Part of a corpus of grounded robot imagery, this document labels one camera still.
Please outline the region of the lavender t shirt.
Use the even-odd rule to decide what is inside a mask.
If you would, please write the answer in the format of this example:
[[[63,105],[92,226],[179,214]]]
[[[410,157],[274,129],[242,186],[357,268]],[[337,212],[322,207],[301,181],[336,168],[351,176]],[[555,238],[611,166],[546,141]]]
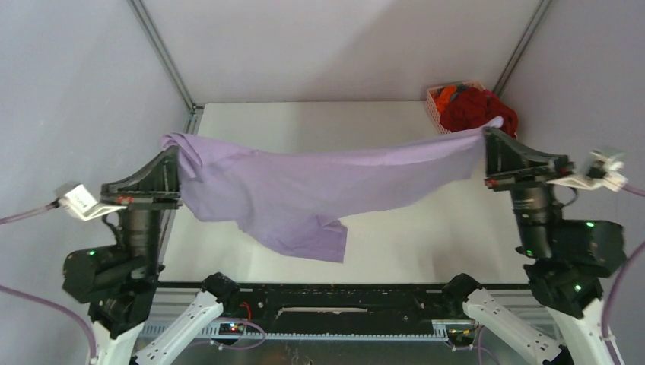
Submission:
[[[284,256],[343,262],[342,218],[404,208],[472,175],[484,128],[388,148],[278,154],[184,133],[162,137],[178,157],[180,195],[200,221],[233,221]]]

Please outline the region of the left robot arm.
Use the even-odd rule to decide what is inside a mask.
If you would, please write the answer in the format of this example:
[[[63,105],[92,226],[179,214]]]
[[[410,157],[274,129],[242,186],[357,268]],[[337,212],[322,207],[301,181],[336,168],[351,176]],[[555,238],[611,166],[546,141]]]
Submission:
[[[135,343],[151,312],[162,271],[163,217],[180,207],[179,151],[166,149],[140,170],[102,186],[95,198],[71,182],[58,188],[59,204],[80,221],[118,216],[115,243],[72,252],[63,264],[63,290],[89,306],[96,340],[93,364],[170,364],[219,316],[240,307],[240,288],[222,273],[209,275],[195,299],[140,351]]]

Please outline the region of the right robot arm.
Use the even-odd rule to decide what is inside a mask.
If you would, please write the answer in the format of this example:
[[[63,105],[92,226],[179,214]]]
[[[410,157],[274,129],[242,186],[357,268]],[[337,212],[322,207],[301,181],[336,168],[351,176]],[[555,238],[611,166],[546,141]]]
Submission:
[[[577,170],[568,156],[534,150],[498,129],[487,127],[483,136],[485,185],[510,193],[521,242],[518,252],[531,259],[524,266],[529,289],[562,339],[537,331],[466,274],[443,287],[443,310],[453,318],[473,319],[532,364],[622,363],[600,281],[627,261],[624,228],[611,221],[565,219],[554,189],[621,190],[627,182],[621,172],[623,154],[597,148]]]

